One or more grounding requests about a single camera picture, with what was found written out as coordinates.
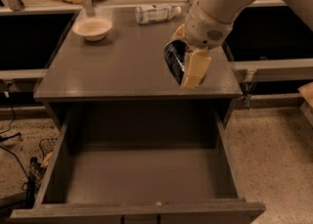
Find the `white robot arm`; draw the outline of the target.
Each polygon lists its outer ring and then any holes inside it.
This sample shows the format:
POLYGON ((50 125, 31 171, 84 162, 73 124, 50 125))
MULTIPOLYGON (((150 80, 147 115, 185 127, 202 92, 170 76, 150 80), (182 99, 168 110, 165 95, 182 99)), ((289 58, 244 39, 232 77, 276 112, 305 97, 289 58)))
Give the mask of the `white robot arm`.
MULTIPOLYGON (((164 49, 179 56, 169 65, 177 83, 194 89, 203 83, 211 62, 209 51, 222 45, 233 29, 234 21, 255 0, 197 0, 190 8, 184 22, 174 32, 164 49)), ((283 0, 313 29, 313 0, 283 0)))

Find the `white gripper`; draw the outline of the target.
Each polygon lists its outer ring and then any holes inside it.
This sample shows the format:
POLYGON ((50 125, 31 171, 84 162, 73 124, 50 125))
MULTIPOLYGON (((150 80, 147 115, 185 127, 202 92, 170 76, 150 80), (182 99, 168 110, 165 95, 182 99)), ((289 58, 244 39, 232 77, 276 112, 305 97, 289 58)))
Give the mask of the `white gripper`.
MULTIPOLYGON (((172 40, 180 40, 194 47, 213 49, 220 46, 229 35, 233 25, 217 21, 195 2, 185 19, 172 35, 172 40)), ((195 89, 204 80, 211 63, 211 57, 206 49, 197 48, 188 51, 184 57, 184 73, 181 87, 195 89)))

